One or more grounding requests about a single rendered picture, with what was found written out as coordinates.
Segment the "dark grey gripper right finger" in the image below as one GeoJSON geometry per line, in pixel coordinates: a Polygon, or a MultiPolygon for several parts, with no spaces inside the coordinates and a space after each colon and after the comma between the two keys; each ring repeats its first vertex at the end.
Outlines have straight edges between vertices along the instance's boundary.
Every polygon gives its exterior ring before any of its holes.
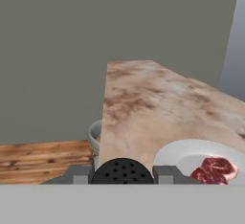
{"type": "Polygon", "coordinates": [[[184,175],[176,166],[154,166],[152,173],[156,184],[199,184],[199,181],[184,175]]]}

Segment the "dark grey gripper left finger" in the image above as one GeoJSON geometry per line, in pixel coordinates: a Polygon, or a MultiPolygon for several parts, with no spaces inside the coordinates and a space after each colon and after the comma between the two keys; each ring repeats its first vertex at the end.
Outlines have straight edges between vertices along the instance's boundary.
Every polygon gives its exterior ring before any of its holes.
{"type": "Polygon", "coordinates": [[[71,166],[61,176],[45,182],[46,185],[87,185],[94,173],[93,166],[71,166]]]}

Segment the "black shaker with holed top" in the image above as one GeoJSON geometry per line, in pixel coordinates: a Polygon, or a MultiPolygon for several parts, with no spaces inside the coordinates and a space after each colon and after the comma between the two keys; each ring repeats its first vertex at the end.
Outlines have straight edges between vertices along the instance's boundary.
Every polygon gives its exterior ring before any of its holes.
{"type": "Polygon", "coordinates": [[[94,173],[92,184],[153,184],[149,170],[130,158],[115,158],[102,164],[94,173]]]}

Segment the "white plate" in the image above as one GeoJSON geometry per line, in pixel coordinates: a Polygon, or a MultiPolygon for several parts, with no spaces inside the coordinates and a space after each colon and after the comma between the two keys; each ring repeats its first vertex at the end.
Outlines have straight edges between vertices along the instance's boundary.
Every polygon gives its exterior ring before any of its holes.
{"type": "Polygon", "coordinates": [[[245,154],[220,143],[206,140],[179,140],[163,146],[155,155],[154,166],[176,166],[187,176],[207,157],[222,157],[237,166],[231,185],[245,185],[245,154]]]}

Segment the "raw red steak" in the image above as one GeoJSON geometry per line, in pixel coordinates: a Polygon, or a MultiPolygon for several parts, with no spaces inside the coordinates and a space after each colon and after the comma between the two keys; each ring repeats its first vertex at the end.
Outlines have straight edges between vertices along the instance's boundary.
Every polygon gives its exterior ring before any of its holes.
{"type": "Polygon", "coordinates": [[[203,184],[228,185],[238,174],[237,166],[226,158],[207,157],[190,177],[203,184]]]}

